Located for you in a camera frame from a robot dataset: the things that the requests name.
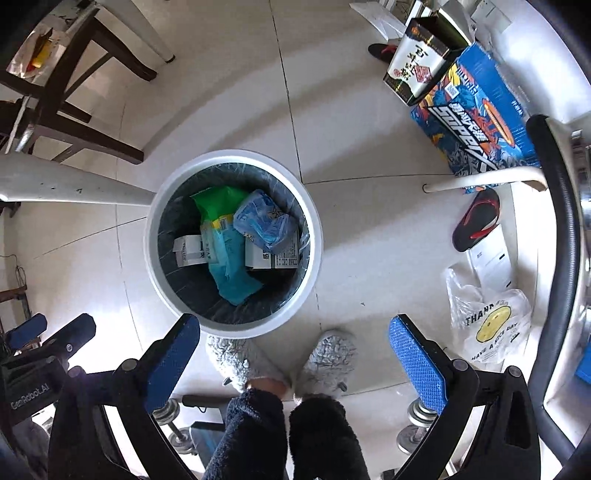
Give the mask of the teal green plastic bag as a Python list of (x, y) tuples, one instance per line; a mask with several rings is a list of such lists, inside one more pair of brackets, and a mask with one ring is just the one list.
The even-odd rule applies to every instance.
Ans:
[(245, 236), (233, 227), (233, 215), (249, 192), (216, 186), (191, 196), (200, 214), (200, 234), (208, 269), (221, 298), (233, 306), (242, 304), (263, 284), (245, 267)]

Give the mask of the blue plastic wrapper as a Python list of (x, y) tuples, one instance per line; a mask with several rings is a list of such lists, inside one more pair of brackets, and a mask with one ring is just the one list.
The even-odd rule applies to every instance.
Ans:
[(233, 227), (267, 253), (279, 255), (297, 234), (297, 221), (257, 189), (249, 194), (233, 215)]

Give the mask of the white Doctor toothpaste box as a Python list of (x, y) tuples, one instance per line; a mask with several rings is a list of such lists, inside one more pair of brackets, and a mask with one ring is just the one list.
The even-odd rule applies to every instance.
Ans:
[(172, 252), (179, 268), (207, 263), (200, 235), (185, 235), (176, 238), (173, 242)]

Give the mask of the green white carton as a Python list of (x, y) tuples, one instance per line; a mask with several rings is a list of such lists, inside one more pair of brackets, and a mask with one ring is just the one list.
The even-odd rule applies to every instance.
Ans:
[(263, 251), (252, 240), (245, 241), (245, 266), (252, 270), (297, 269), (299, 258), (297, 234), (290, 237), (279, 254)]

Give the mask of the white round trash bin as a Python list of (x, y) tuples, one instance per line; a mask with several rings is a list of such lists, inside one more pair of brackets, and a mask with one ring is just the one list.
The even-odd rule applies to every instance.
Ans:
[(228, 338), (287, 323), (322, 260), (322, 224), (307, 189), (249, 150), (212, 151), (174, 171), (152, 202), (144, 241), (163, 303)]

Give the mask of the white smiley plastic bag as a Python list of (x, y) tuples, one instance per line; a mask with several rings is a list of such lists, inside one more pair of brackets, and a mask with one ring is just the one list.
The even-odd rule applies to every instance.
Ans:
[(447, 268), (444, 278), (455, 352), (471, 363), (504, 363), (530, 333), (532, 306), (526, 295), (476, 286), (460, 264)]

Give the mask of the dark fleece trouser legs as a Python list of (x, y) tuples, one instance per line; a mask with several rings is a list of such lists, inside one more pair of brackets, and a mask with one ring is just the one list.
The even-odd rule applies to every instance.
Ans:
[(270, 392), (246, 390), (228, 404), (225, 431), (205, 479), (368, 479), (367, 464), (346, 409), (332, 397), (308, 397), (284, 416)]

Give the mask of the left grey fuzzy slipper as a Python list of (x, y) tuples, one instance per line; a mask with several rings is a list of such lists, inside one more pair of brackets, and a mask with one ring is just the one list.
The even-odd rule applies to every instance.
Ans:
[(206, 354), (225, 385), (231, 385), (239, 393), (249, 389), (256, 380), (273, 380), (287, 390), (290, 379), (273, 364), (266, 353), (250, 339), (231, 339), (208, 336)]

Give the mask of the grey fuzzy slipper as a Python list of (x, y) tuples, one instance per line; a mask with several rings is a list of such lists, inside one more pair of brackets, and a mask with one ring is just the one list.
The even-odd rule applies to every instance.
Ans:
[(338, 399), (348, 391), (357, 361), (358, 350), (351, 333), (326, 331), (297, 375), (294, 398), (297, 401), (317, 396)]
[(249, 389), (256, 380), (273, 380), (287, 390), (290, 379), (273, 364), (266, 353), (250, 339), (231, 339), (208, 336), (206, 354), (225, 385), (231, 385), (239, 393)]

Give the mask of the right grey fuzzy slipper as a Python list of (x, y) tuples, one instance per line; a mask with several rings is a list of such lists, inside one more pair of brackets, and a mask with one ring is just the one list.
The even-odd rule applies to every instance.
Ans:
[(294, 398), (297, 401), (317, 396), (338, 399), (348, 391), (357, 361), (358, 350), (351, 333), (326, 331), (297, 375)]

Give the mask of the dark wooden chair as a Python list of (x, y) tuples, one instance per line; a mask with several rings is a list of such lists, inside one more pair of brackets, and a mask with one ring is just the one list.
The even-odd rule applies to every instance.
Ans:
[(34, 28), (58, 5), (57, 1), (1, 3), (1, 85), (21, 96), (16, 101), (1, 102), (1, 145), (6, 147), (9, 136), (15, 135), (15, 149), (30, 153), (37, 139), (46, 137), (68, 145), (53, 158), (58, 163), (84, 149), (133, 165), (142, 163), (141, 150), (89, 127), (91, 116), (68, 102), (71, 94), (112, 58), (144, 81), (157, 76), (96, 18), (98, 7), (93, 2), (78, 15), (80, 24), (45, 84), (30, 83), (8, 71), (10, 61)]

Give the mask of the black red sandal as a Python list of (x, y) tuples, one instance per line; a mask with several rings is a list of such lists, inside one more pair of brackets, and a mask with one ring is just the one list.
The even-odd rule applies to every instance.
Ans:
[(455, 249), (465, 252), (483, 240), (497, 227), (500, 213), (500, 199), (494, 189), (478, 192), (452, 234)]

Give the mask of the blue graphic cardboard box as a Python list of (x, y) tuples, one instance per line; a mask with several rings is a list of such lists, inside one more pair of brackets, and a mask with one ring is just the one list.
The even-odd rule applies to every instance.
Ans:
[(526, 110), (478, 44), (464, 50), (411, 117), (457, 177), (540, 165)]

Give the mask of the black white tea bag box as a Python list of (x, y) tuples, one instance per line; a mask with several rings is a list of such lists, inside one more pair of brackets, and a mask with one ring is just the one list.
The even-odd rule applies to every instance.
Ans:
[(445, 16), (410, 21), (384, 82), (407, 106), (417, 105), (470, 45)]

